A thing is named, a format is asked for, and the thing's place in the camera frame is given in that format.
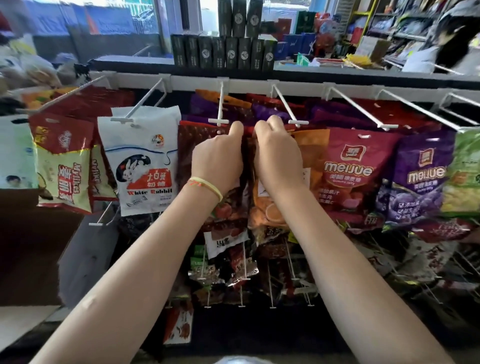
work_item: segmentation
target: finger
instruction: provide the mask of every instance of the finger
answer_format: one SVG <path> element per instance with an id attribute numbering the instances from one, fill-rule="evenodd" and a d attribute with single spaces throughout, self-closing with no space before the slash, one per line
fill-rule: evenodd
<path id="1" fill-rule="evenodd" d="M 272 128 L 275 132 L 284 132 L 285 126 L 283 126 L 283 121 L 276 115 L 272 115 L 267 120 L 268 125 Z"/>
<path id="2" fill-rule="evenodd" d="M 272 128 L 265 120 L 259 120 L 255 124 L 253 129 L 254 136 L 256 135 L 258 139 L 263 139 L 272 132 Z"/>
<path id="3" fill-rule="evenodd" d="M 228 134 L 234 138 L 241 139 L 243 136 L 243 124 L 240 121 L 234 121 L 230 126 L 230 131 Z"/>

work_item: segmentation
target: brand logo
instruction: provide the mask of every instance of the brand logo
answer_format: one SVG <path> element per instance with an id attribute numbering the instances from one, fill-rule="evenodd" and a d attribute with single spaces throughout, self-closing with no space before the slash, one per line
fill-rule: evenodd
<path id="1" fill-rule="evenodd" d="M 250 19 L 250 23 L 251 23 L 253 26 L 257 26 L 258 23 L 259 23 L 258 16 L 257 16 L 257 15 L 252 16 L 252 18 Z"/>
<path id="2" fill-rule="evenodd" d="M 433 163 L 433 153 L 435 149 L 428 148 L 421 150 L 419 153 L 419 167 L 428 166 Z"/>
<path id="3" fill-rule="evenodd" d="M 366 151 L 366 146 L 349 146 L 345 144 L 340 158 L 342 160 L 357 160 L 360 162 Z"/>
<path id="4" fill-rule="evenodd" d="M 324 171 L 330 173 L 340 172 L 345 174 L 353 174 L 356 176 L 369 177 L 373 173 L 373 168 L 359 166 L 358 164 L 325 162 Z"/>
<path id="5" fill-rule="evenodd" d="M 59 143 L 63 149 L 68 150 L 70 146 L 70 140 L 72 138 L 72 133 L 68 130 L 64 131 L 62 135 L 59 136 Z"/>
<path id="6" fill-rule="evenodd" d="M 154 137 L 152 138 L 153 147 L 154 147 L 154 148 L 161 148 L 161 147 L 163 147 L 164 141 L 165 141 L 165 140 L 163 139 L 163 135 L 162 135 L 162 134 L 154 135 Z"/>
<path id="7" fill-rule="evenodd" d="M 240 13 L 235 14 L 235 22 L 241 24 L 243 22 L 243 16 Z"/>
<path id="8" fill-rule="evenodd" d="M 415 184 L 418 182 L 437 180 L 445 177 L 447 173 L 447 167 L 432 167 L 426 170 L 415 170 L 407 175 L 407 183 Z"/>

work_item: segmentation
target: yellow bracelet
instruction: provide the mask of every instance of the yellow bracelet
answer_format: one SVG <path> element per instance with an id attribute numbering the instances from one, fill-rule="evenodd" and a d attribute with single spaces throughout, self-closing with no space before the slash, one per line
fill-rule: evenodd
<path id="1" fill-rule="evenodd" d="M 215 193 L 218 196 L 218 198 L 220 199 L 220 202 L 222 202 L 222 200 L 223 200 L 222 193 L 220 192 L 220 190 L 218 188 L 213 186 L 209 181 L 205 181 L 203 178 L 200 178 L 200 177 L 190 177 L 189 181 L 192 182 L 192 183 L 190 183 L 190 186 L 192 186 L 192 185 L 205 186 L 210 191 Z"/>

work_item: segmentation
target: white rabbit candy bag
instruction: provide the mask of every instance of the white rabbit candy bag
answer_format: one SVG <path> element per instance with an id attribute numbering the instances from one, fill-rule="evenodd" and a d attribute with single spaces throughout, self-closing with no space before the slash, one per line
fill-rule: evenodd
<path id="1" fill-rule="evenodd" d="M 98 118 L 100 138 L 117 181 L 122 216 L 163 212 L 178 193 L 175 175 L 180 109 L 141 110 L 139 116 L 133 116 L 134 122 Z"/>

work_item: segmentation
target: white circular logo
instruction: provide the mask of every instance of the white circular logo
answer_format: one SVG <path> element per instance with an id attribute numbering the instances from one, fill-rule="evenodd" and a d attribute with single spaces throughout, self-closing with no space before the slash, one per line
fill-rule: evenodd
<path id="1" fill-rule="evenodd" d="M 240 13 L 235 14 L 235 22 L 241 24 L 243 22 L 243 16 Z"/>
<path id="2" fill-rule="evenodd" d="M 252 16 L 252 18 L 250 19 L 250 23 L 251 23 L 253 26 L 257 26 L 257 25 L 258 25 L 258 22 L 259 22 L 259 19 L 258 19 L 258 16 L 256 16 L 256 15 Z"/>

